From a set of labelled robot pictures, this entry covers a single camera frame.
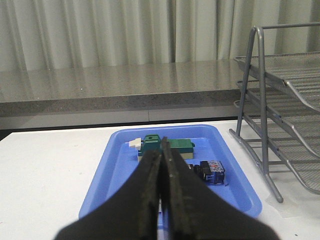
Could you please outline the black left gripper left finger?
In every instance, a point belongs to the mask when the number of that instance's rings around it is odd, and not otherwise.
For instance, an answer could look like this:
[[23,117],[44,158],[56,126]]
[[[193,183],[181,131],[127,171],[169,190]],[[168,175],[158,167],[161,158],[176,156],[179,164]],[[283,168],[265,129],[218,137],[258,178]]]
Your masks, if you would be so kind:
[[64,227],[57,240],[155,240],[158,237],[161,154],[144,154],[122,187],[97,209]]

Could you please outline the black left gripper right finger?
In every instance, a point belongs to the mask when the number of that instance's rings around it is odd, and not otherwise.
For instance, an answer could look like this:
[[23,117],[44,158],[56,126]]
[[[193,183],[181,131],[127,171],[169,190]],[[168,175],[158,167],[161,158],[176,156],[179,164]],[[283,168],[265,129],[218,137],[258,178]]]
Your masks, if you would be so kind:
[[170,240],[277,240],[268,225],[211,191],[169,141],[161,141],[162,209]]

